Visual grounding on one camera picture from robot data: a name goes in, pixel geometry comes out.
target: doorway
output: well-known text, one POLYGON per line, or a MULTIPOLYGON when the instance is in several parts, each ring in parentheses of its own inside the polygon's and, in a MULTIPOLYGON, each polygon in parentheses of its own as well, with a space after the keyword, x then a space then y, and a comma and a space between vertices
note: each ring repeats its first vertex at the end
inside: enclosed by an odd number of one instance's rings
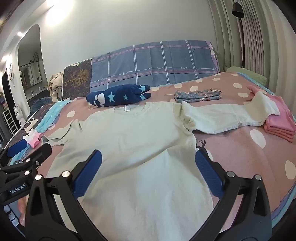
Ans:
POLYGON ((15 125, 17 126, 17 128, 20 128, 20 123, 19 121, 15 118, 15 111, 14 111, 14 107, 15 107, 15 102, 13 100, 12 94, 11 94, 11 89, 9 86, 9 82, 8 82, 8 75, 7 75, 7 71, 5 71, 4 75, 2 76, 2 86, 3 86, 3 92, 6 98, 6 104, 9 108, 9 111, 11 113, 11 116, 15 122, 15 125))
POLYGON ((50 97, 47 90, 47 78, 44 70, 40 28, 32 26, 21 39, 17 53, 20 77, 29 107, 43 97, 50 97))

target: floor lamp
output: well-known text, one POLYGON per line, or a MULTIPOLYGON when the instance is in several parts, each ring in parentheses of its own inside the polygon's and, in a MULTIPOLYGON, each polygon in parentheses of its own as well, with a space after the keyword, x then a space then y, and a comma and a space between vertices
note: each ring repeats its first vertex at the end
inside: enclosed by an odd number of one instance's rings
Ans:
POLYGON ((241 31, 242 31, 242 68, 244 68, 245 50, 244 50, 244 28, 242 26, 242 18, 244 18, 244 12, 242 6, 236 2, 233 4, 232 14, 239 19, 241 31))

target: pink polka dot bedsheet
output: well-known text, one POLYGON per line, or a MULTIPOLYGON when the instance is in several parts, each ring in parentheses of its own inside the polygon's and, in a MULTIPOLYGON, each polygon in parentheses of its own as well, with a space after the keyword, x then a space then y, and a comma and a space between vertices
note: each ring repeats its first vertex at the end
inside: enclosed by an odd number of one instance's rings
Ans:
MULTIPOLYGON (((249 84, 252 83, 238 73, 219 73, 175 85, 152 87, 149 91, 151 98, 140 104, 157 101, 174 102, 176 90, 197 91, 212 88, 222 91, 220 100, 190 104, 195 107, 220 103, 243 105, 251 101, 250 91, 246 88, 249 84)), ((64 106, 57 123, 47 130, 45 135, 50 135, 58 128, 65 127, 74 119, 85 120, 89 115, 105 109, 106 107, 98 108, 90 105, 85 97, 75 98, 64 106)), ((260 174, 267 190, 272 218, 277 218, 295 185, 296 142, 290 143, 278 136, 265 133, 262 126, 245 126, 215 135, 196 131, 194 135, 197 140, 207 142, 205 148, 210 158, 220 163, 226 171, 231 170, 240 177, 248 178, 260 174)), ((52 155, 39 168, 39 173, 46 175, 55 156, 61 151, 62 146, 54 146, 52 155)), ((216 204, 217 201, 218 199, 213 197, 213 203, 216 204)), ((238 197, 224 229, 232 224, 240 202, 241 199, 238 197)))

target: metal screw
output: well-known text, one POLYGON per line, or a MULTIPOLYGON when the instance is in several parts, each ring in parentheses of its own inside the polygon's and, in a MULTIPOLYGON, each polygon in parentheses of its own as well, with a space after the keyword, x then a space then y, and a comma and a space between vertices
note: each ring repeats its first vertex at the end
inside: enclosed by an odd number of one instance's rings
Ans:
POLYGON ((37 174, 36 176, 35 176, 35 179, 38 181, 38 180, 40 180, 42 178, 42 176, 40 175, 40 174, 37 174))
POLYGON ((64 172, 62 173, 62 176, 63 176, 63 177, 69 177, 69 176, 70 176, 70 172, 69 172, 69 171, 64 171, 64 172))
POLYGON ((256 175, 255 175, 255 179, 258 180, 258 181, 261 181, 262 176, 260 176, 259 174, 256 174, 256 175))
POLYGON ((229 176, 229 177, 234 177, 234 176, 235 176, 235 174, 234 174, 234 172, 232 172, 232 171, 229 171, 229 172, 227 172, 227 176, 229 176))

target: beige clothing pile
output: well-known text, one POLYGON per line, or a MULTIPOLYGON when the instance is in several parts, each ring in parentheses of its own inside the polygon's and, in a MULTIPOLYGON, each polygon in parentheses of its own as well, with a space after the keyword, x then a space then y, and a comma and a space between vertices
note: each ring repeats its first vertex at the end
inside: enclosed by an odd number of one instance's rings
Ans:
POLYGON ((57 74, 53 74, 48 82, 48 91, 52 98, 52 102, 58 102, 58 98, 61 100, 63 91, 63 72, 59 72, 57 74))

